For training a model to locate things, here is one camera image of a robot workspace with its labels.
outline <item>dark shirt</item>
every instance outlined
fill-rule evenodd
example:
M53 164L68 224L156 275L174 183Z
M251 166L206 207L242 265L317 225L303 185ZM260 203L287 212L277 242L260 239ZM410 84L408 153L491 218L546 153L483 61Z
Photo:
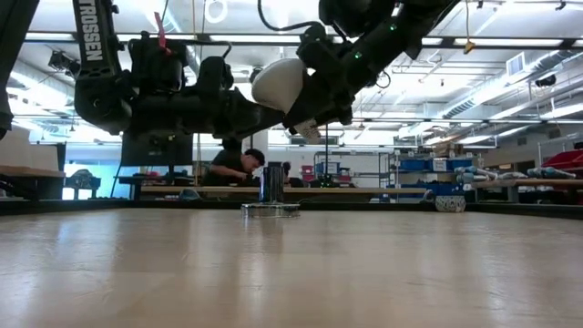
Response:
M216 166L224 166L239 172L244 172L240 162L240 152L233 150L221 150L210 163ZM231 183L240 183L241 179L231 176L221 176L214 172L208 172L202 179L203 186L229 186Z

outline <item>wooden table surface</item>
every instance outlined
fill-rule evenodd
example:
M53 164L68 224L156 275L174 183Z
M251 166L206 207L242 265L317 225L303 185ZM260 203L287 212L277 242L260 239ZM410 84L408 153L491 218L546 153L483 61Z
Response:
M257 187L181 187L181 186L143 186L142 192L180 192L191 189L197 192L219 193L259 193ZM423 194L424 188L284 188L285 193L310 193L310 194Z
M124 209L0 234L2 327L583 327L578 220Z
M474 188L496 187L583 187L583 179L499 179L494 181L473 182Z
M6 165L0 165L0 173L11 177L66 177L66 173L61 171L53 171L49 169L32 169L28 167L15 167Z

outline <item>metal cup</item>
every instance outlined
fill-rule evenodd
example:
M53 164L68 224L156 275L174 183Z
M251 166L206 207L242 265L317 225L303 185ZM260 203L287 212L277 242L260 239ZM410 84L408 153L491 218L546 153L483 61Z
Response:
M263 174L261 174L259 202L262 203L283 202L282 167L263 168Z

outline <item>workshop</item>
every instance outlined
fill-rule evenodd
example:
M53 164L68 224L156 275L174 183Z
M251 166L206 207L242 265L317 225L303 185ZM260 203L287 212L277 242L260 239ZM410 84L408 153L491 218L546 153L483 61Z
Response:
M583 0L2 0L0 327L583 327L582 54Z

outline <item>circular base plate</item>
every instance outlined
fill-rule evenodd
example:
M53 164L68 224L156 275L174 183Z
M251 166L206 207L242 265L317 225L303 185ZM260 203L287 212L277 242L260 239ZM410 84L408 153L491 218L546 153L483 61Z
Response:
M300 216L300 204L253 203L240 207L244 219L249 218L297 218Z

